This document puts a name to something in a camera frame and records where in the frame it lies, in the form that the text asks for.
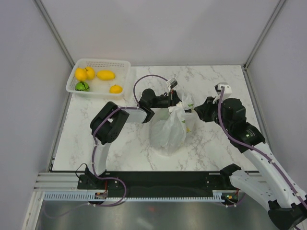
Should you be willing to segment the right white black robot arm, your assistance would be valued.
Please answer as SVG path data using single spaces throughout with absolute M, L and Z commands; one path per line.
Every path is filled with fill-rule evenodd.
M 297 228 L 307 219 L 306 192 L 282 168 L 260 131 L 247 122 L 246 109 L 239 99 L 219 102 L 208 97 L 194 110 L 200 120 L 218 124 L 230 143 L 252 162 L 266 181 L 265 185 L 260 184 L 233 163 L 221 169 L 221 187 L 238 188 L 253 198 L 280 230 Z

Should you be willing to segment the white lemon-print plastic bag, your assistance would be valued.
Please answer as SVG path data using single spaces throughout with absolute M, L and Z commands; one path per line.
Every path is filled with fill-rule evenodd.
M 197 114 L 192 94 L 180 91 L 174 106 L 158 109 L 149 130 L 151 147 L 163 156 L 172 156 L 195 131 Z

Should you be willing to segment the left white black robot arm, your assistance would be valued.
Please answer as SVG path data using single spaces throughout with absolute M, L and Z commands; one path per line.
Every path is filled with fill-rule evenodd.
M 175 90 L 163 95 L 155 95 L 154 90 L 146 89 L 138 101 L 137 107 L 120 107 L 108 102 L 90 123 L 94 138 L 94 150 L 91 159 L 91 175 L 88 183 L 94 189 L 104 186 L 106 161 L 111 143 L 114 142 L 126 123 L 147 123 L 154 116 L 154 108 L 168 108 L 181 101 Z

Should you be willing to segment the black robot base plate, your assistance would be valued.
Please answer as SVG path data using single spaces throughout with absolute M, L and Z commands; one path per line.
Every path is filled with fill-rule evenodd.
M 218 171 L 107 171 L 97 179 L 89 170 L 79 176 L 78 189 L 106 189 L 112 197 L 123 196 L 124 186 L 113 178 L 121 179 L 127 188 L 126 196 L 179 197 L 210 195 L 212 190 L 236 190 L 230 180 Z

